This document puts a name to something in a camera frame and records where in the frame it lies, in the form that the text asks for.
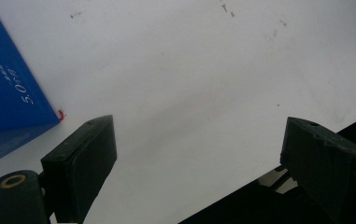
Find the black plastic part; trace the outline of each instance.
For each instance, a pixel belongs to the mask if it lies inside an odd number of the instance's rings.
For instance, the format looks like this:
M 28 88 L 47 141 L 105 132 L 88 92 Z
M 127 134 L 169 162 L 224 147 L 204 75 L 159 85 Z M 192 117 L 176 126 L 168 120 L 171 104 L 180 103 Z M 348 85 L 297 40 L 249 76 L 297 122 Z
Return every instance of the black plastic part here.
M 58 222 L 83 223 L 116 159 L 113 118 L 104 116 L 84 123 L 41 160 Z
M 0 224 L 48 224 L 43 194 L 33 171 L 0 177 Z
M 283 167 L 283 165 L 280 165 L 279 167 L 275 168 L 274 170 L 277 172 L 281 172 L 281 171 L 285 170 L 285 167 Z
M 277 191 L 283 184 L 286 183 L 291 178 L 291 174 L 287 171 L 283 176 L 281 176 L 273 185 L 270 186 L 270 189 Z
M 356 223 L 356 144 L 288 118 L 280 162 L 337 223 Z

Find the white surface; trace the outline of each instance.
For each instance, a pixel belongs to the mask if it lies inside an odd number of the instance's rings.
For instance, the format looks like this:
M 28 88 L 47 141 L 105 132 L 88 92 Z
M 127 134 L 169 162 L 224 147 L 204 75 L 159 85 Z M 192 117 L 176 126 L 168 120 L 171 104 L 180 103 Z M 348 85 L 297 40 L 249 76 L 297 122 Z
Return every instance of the white surface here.
M 86 223 L 177 223 L 276 167 L 288 116 L 356 120 L 353 0 L 0 0 L 0 17 L 67 115 L 0 175 L 114 115 L 119 159 Z

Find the red mark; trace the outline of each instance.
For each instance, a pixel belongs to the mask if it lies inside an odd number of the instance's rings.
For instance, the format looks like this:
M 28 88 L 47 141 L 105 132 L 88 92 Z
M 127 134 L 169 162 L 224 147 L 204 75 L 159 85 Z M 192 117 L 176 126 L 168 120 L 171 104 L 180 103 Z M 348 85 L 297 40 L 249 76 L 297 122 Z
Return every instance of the red mark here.
M 59 113 L 59 116 L 60 116 L 59 121 L 64 120 L 64 111 L 58 110 L 58 113 Z

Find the blue box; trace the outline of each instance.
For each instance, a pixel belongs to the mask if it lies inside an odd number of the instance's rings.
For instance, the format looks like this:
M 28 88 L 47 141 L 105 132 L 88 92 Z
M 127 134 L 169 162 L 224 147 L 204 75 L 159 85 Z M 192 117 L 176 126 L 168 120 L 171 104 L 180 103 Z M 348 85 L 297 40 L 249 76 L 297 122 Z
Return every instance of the blue box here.
M 0 158 L 59 123 L 0 22 Z

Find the brass screw hole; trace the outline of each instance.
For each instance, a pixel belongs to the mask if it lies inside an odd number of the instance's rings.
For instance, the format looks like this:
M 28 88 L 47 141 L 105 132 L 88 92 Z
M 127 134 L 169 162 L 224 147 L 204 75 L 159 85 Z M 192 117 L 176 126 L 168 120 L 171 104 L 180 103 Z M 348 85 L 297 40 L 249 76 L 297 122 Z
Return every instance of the brass screw hole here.
M 2 189 L 12 189 L 14 187 L 19 186 L 19 184 L 23 183 L 25 181 L 26 176 L 25 175 L 12 175 L 7 177 L 2 181 L 0 184 L 0 188 Z

